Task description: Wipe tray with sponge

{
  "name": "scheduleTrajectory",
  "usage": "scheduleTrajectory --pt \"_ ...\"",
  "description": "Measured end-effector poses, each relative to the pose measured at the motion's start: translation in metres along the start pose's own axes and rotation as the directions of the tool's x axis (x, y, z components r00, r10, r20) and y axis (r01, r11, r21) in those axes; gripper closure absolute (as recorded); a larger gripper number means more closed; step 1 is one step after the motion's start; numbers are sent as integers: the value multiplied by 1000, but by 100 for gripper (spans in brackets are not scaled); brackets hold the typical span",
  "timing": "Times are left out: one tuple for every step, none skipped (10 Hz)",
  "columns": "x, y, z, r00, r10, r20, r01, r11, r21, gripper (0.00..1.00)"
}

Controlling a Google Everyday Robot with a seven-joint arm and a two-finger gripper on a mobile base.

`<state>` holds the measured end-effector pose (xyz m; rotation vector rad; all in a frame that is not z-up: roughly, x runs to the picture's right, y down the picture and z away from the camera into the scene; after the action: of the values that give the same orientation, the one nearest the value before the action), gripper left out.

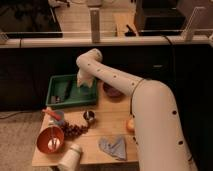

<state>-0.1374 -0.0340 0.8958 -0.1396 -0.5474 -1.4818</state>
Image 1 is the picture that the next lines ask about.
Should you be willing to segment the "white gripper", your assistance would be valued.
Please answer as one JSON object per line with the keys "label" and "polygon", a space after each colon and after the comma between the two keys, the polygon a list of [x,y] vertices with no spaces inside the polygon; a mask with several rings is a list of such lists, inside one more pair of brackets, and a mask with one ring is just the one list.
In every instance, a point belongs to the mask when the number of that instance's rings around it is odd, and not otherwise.
{"label": "white gripper", "polygon": [[77,86],[80,87],[82,85],[86,85],[91,88],[93,85],[94,76],[87,73],[86,71],[80,69],[77,73]]}

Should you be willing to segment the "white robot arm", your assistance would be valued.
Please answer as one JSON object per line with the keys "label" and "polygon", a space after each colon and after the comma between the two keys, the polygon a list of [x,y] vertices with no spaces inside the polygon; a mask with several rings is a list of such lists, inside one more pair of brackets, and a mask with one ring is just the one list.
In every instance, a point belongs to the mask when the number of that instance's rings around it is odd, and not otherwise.
{"label": "white robot arm", "polygon": [[99,78],[131,98],[140,171],[198,171],[167,85],[104,65],[96,48],[80,55],[76,64],[78,85]]}

